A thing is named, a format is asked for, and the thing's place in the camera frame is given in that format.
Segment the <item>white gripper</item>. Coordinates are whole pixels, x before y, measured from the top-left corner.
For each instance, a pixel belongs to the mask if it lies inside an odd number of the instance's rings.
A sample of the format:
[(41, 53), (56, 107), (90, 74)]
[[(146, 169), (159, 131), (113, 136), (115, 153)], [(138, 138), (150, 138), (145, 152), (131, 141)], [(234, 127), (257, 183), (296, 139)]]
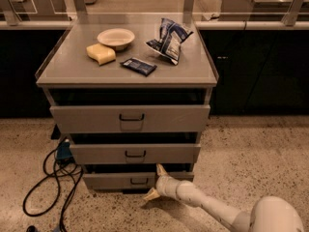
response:
[(160, 163), (156, 165), (156, 174), (160, 176), (155, 184), (156, 188), (151, 188), (144, 195), (143, 199), (145, 201), (151, 201), (158, 198), (159, 196), (176, 198), (177, 188), (181, 181), (167, 175), (167, 171)]

